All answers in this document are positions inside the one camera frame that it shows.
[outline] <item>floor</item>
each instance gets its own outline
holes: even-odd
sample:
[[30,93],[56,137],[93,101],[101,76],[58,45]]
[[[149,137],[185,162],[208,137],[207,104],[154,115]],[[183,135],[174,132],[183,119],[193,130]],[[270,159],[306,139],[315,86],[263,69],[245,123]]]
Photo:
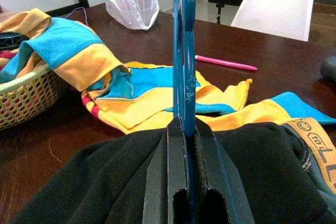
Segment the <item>floor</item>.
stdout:
[[[172,9],[165,11],[166,13],[172,13]],[[225,5],[221,12],[222,25],[231,25],[238,11],[238,6]],[[217,22],[217,7],[215,3],[209,3],[207,0],[197,0],[196,2],[196,19],[204,20],[208,22]]]

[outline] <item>wooden table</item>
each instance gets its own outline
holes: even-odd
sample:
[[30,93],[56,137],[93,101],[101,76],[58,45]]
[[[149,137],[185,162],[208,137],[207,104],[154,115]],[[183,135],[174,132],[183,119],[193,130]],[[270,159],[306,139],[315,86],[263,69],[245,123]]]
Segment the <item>wooden table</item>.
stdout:
[[[87,10],[90,26],[122,62],[172,64],[172,16],[160,13],[149,31],[128,30],[104,5]],[[71,16],[84,21],[82,12]],[[292,91],[336,118],[336,83],[320,76],[324,58],[336,48],[197,21],[196,53],[257,66],[257,72],[198,62],[197,70],[224,90],[253,79],[248,103]],[[336,127],[325,127],[334,144]],[[80,94],[69,91],[43,114],[0,132],[0,223],[9,223],[38,189],[82,147],[123,135],[94,118]]]

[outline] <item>zipper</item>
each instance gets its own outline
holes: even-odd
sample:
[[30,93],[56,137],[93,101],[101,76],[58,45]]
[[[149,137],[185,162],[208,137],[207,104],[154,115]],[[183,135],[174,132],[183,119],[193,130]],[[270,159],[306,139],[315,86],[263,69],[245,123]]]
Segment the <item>zipper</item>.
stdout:
[[238,108],[238,110],[242,110],[247,102],[247,97],[248,97],[248,91],[250,90],[250,84],[252,83],[252,79],[247,79],[245,81],[245,90],[244,90],[244,96],[243,96],[243,100],[241,101],[241,104]]

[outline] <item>plastic basket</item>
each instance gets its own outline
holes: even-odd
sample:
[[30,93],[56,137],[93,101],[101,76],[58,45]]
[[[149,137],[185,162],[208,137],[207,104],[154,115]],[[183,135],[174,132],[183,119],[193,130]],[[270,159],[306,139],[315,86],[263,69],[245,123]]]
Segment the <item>plastic basket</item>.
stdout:
[[52,106],[66,84],[47,66],[0,85],[0,130],[25,122]]

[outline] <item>black fabric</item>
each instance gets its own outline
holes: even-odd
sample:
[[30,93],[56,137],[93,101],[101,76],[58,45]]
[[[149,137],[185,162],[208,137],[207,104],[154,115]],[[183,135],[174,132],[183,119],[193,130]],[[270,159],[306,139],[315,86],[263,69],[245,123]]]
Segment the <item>black fabric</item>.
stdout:
[[[141,223],[146,170],[162,134],[82,149],[12,223]],[[215,135],[239,170],[256,223],[336,223],[302,169],[302,143],[284,127],[251,124]]]

